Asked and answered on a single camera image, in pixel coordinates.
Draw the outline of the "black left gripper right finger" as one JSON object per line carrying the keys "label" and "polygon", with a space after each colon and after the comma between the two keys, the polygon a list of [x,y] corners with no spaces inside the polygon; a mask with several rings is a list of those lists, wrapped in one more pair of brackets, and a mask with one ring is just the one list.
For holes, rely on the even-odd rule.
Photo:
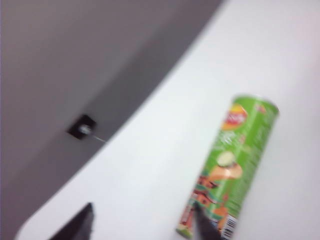
{"label": "black left gripper right finger", "polygon": [[206,216],[201,206],[194,203],[195,224],[202,240],[220,240],[221,234],[213,220]]}

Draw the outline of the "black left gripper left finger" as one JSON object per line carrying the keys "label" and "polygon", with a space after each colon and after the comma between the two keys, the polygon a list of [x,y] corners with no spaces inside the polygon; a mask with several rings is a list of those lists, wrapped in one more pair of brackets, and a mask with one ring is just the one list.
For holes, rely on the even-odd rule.
{"label": "black left gripper left finger", "polygon": [[93,230],[94,218],[94,207],[89,202],[50,240],[89,240]]}

